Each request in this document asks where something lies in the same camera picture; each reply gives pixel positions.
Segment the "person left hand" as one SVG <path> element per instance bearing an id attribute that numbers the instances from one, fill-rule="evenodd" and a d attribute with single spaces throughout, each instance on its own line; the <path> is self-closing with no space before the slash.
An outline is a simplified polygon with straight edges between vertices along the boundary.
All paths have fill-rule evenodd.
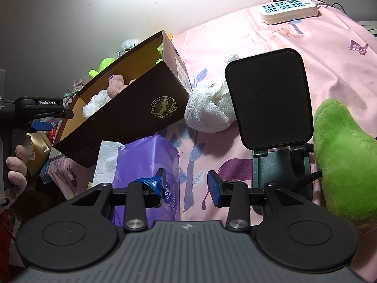
<path id="1" fill-rule="evenodd" d="M 19 197 L 27 187 L 28 168 L 26 163 L 31 155 L 31 138 L 26 135 L 23 144 L 17 145 L 15 149 L 15 156 L 6 159 L 6 165 L 9 168 L 8 179 L 13 185 L 12 189 L 15 197 Z"/>

